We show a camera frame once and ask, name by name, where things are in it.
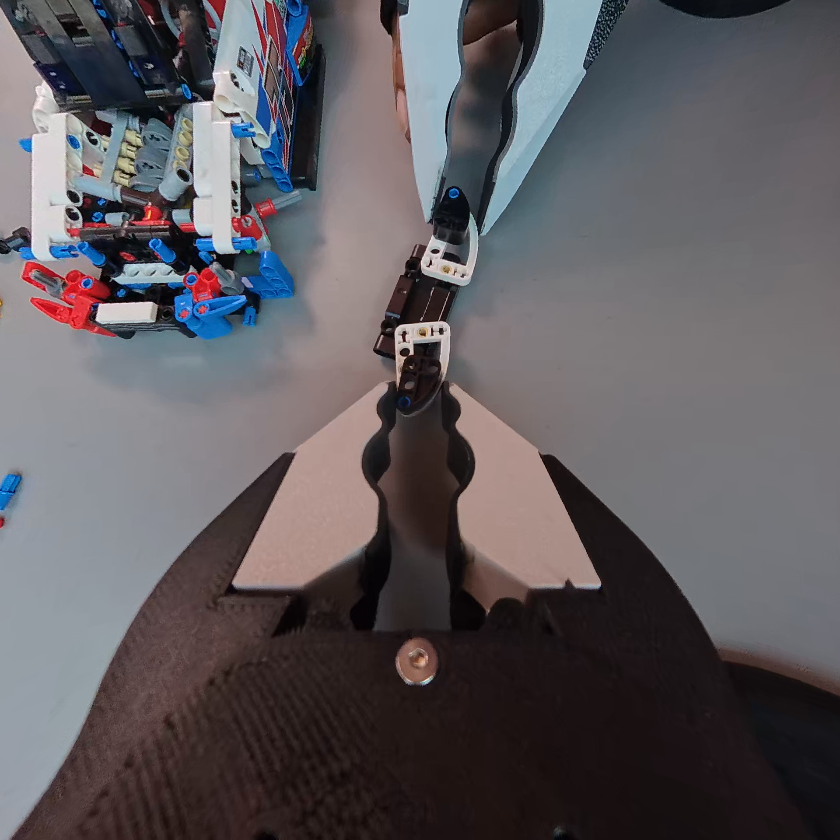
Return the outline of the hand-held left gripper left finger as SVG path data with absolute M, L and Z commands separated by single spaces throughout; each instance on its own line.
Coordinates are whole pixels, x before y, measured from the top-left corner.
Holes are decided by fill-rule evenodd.
M 383 382 L 297 447 L 234 576 L 236 593 L 375 610 L 392 557 L 380 484 L 395 424 L 396 387 Z

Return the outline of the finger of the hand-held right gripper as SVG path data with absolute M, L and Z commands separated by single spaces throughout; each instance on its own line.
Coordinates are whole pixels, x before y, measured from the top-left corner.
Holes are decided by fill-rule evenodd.
M 467 1 L 397 4 L 413 170 L 423 216 L 430 222 L 449 159 L 448 117 L 464 68 Z
M 597 1 L 519 3 L 521 47 L 500 108 L 500 139 L 477 217 L 486 235 L 509 205 L 585 76 Z

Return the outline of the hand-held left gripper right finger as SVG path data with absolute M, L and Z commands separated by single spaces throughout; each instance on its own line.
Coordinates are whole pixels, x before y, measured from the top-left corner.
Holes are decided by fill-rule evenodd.
M 456 488 L 448 509 L 451 611 L 489 611 L 541 592 L 597 591 L 602 581 L 540 452 L 457 385 L 442 424 Z

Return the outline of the black curved brick blue pin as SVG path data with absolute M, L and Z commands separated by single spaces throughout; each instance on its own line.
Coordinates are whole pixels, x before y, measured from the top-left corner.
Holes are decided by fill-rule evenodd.
M 441 364 L 425 355 L 401 357 L 396 388 L 396 408 L 406 417 L 417 415 L 431 405 L 441 385 Z
M 462 245 L 469 234 L 469 201 L 460 187 L 447 186 L 438 198 L 433 215 L 436 239 L 448 245 Z

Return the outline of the black brick beam assembly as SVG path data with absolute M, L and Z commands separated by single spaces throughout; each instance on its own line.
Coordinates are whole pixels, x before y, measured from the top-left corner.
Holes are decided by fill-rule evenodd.
M 398 327 L 418 322 L 447 321 L 457 298 L 457 285 L 422 272 L 425 250 L 425 245 L 415 245 L 385 308 L 380 334 L 373 347 L 373 352 L 383 358 L 395 359 Z

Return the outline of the grey desk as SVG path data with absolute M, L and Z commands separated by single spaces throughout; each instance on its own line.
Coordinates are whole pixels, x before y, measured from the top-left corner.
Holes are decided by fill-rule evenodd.
M 387 377 L 427 239 L 377 2 L 316 2 L 318 188 L 255 328 L 109 342 L 2 258 L 2 838 L 148 594 L 274 460 Z M 630 2 L 453 310 L 450 375 L 635 531 L 729 654 L 838 686 L 838 2 Z

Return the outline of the person's right hand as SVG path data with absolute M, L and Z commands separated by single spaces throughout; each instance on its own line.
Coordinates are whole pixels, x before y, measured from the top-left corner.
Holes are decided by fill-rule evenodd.
M 518 20 L 519 1 L 470 1 L 465 13 L 463 41 L 471 45 Z M 403 49 L 398 24 L 398 2 L 381 1 L 381 23 L 392 39 L 392 75 L 396 117 L 400 131 L 408 142 L 411 130 L 408 120 Z

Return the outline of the partly built brick race car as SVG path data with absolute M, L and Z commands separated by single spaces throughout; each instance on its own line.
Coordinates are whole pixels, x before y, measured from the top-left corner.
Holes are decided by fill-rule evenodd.
M 3 1 L 40 76 L 34 308 L 107 338 L 215 340 L 291 298 L 269 217 L 315 190 L 324 54 L 300 1 Z

